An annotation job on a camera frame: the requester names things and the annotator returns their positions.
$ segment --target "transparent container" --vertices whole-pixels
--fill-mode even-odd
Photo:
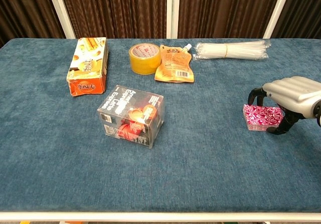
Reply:
[[[243,114],[249,130],[265,131],[268,127],[278,127],[283,119],[282,110],[279,107],[245,104]]]
[[[164,122],[164,97],[116,85],[97,112],[106,135],[151,149]]]

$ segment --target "white pole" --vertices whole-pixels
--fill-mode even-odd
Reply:
[[[177,39],[179,29],[180,0],[174,0],[172,38]]]
[[[271,38],[273,30],[276,26],[277,20],[280,17],[280,14],[282,12],[285,2],[286,0],[277,0],[272,16],[270,18],[269,24],[267,25],[267,28],[264,33],[264,36],[263,36],[264,39]]]
[[[66,38],[69,38],[69,39],[76,38],[74,29],[71,25],[71,22],[66,10],[64,0],[51,0],[51,1],[54,4],[56,13],[58,15],[62,29],[66,35]]]
[[[172,38],[172,16],[173,16],[173,0],[167,0],[166,10],[166,38]]]
[[[221,222],[320,221],[321,213],[300,212],[0,212],[1,221]]]

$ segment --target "white cap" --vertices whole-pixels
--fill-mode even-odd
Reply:
[[[184,48],[186,48],[187,51],[189,51],[192,48],[192,46],[191,46],[191,44],[187,44]]]

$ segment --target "orange pouch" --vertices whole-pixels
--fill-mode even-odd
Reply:
[[[162,62],[155,73],[155,80],[163,82],[194,82],[190,68],[192,56],[186,48],[160,46]]]

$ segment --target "robotic hand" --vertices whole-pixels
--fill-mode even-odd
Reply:
[[[285,134],[298,121],[316,118],[321,127],[321,83],[305,77],[291,77],[276,80],[253,89],[248,97],[251,105],[257,97],[257,105],[263,106],[264,97],[274,100],[284,111],[280,125],[269,127],[268,132],[275,135]]]

